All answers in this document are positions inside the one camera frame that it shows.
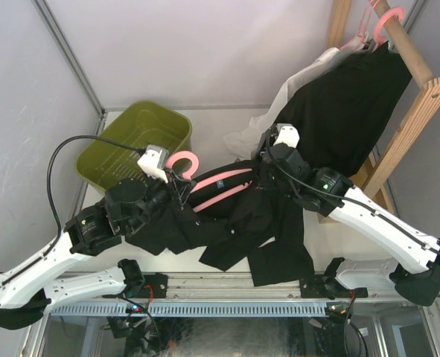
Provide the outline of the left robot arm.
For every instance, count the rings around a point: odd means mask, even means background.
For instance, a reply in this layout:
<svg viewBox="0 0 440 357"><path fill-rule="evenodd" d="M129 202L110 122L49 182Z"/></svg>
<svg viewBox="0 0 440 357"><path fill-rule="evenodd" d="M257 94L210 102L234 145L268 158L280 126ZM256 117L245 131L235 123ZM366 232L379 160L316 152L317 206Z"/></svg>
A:
<svg viewBox="0 0 440 357"><path fill-rule="evenodd" d="M139 296L145 279L132 259L91 274L64 273L133 237L168 205L185 203L195 185L169 170L165 180L126 178L106 190L39 252L0 273L0 327L22 329L62 305L89 298Z"/></svg>

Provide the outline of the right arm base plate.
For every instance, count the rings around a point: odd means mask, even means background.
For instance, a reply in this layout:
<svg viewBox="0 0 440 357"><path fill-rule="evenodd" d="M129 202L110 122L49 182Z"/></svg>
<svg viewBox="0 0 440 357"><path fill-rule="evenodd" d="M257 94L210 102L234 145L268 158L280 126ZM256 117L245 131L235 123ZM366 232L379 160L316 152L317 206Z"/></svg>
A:
<svg viewBox="0 0 440 357"><path fill-rule="evenodd" d="M331 294L325 287L321 274L315 274L308 279L299 281L301 297L306 299L326 298L331 299Z"/></svg>

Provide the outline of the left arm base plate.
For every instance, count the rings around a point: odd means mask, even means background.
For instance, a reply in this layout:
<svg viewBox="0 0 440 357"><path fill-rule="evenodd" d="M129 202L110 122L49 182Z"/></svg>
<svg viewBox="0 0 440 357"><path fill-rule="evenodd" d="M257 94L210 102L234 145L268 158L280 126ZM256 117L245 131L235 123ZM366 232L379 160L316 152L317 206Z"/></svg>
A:
<svg viewBox="0 0 440 357"><path fill-rule="evenodd" d="M163 299L166 298L167 291L168 276L166 274L145 274L144 285L134 295L129 295L129 298Z"/></svg>

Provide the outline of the black shirt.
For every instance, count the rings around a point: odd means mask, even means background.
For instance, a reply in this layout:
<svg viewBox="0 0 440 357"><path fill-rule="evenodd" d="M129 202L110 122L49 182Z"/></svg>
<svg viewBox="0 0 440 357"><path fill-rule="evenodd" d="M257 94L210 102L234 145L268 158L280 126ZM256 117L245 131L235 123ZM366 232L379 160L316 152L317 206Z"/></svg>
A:
<svg viewBox="0 0 440 357"><path fill-rule="evenodd" d="M411 79L401 56L387 45L349 54L298 89L275 121L297 129L297 149L311 167L330 167L351 177L376 145Z"/></svg>
<svg viewBox="0 0 440 357"><path fill-rule="evenodd" d="M205 198L191 193L182 210L168 205L127 242L153 255L202 247L200 262L221 271L247 259L254 286L312 277L304 210L284 189L266 187L255 163L254 179L245 190L199 213L193 207L214 193L208 190Z"/></svg>

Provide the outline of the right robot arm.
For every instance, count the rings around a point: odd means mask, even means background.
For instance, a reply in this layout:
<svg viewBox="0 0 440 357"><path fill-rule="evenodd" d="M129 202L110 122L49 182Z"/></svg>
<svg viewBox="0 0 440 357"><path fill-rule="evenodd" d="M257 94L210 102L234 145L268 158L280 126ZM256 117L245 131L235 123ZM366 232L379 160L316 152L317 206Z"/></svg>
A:
<svg viewBox="0 0 440 357"><path fill-rule="evenodd" d="M386 260L332 259L322 275L330 297L364 289L394 289L420 306L440 293L440 238L423 233L383 209L349 178L329 167L313 169L297 150L298 130L287 123L270 126L254 157L268 188L284 189L301 208L359 231L390 254Z"/></svg>

